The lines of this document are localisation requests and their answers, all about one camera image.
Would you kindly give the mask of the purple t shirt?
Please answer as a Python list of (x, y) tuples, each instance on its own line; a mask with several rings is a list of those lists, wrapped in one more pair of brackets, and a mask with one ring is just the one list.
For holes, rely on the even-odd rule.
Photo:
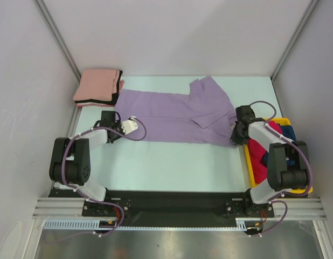
[(212, 77), (196, 79), (189, 89), (189, 94), (122, 90), (115, 109), (145, 125), (133, 138), (146, 134), (146, 141), (233, 147), (236, 113), (226, 92)]

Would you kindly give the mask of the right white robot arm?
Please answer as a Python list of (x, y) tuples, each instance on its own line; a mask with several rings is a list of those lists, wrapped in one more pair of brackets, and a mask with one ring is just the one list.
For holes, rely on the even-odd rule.
[(251, 105), (239, 106), (235, 112), (237, 119), (231, 141), (244, 145), (252, 139), (268, 152), (267, 178), (247, 191), (249, 199), (242, 203), (244, 213), (256, 216), (262, 204), (285, 194), (307, 195), (313, 187), (313, 173), (306, 143), (285, 137), (268, 120), (257, 118)]

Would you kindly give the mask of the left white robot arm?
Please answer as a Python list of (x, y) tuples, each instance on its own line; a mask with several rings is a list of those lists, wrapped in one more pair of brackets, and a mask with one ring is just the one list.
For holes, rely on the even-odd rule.
[(122, 121), (115, 111), (102, 111), (101, 119), (86, 134), (80, 133), (75, 139), (56, 138), (49, 169), (50, 179), (75, 192), (80, 191), (87, 199), (96, 200), (94, 209), (100, 215), (110, 214), (113, 202), (105, 197), (105, 187), (91, 179), (91, 151), (136, 129), (136, 122)]

